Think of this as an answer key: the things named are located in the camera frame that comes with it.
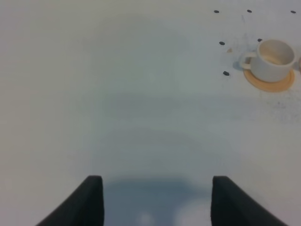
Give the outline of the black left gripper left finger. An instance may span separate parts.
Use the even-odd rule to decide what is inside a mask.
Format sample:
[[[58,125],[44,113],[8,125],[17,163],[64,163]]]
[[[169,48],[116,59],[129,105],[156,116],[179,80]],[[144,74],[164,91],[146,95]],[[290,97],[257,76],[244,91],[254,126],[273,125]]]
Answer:
[[[88,176],[77,189],[43,219],[39,226],[103,226],[104,200],[101,176]]]

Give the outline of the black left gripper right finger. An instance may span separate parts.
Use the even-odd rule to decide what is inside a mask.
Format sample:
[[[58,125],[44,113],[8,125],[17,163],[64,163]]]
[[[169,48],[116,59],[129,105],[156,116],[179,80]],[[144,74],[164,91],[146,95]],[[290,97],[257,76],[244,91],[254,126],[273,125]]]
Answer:
[[[285,226],[226,176],[214,176],[211,198],[213,226]]]

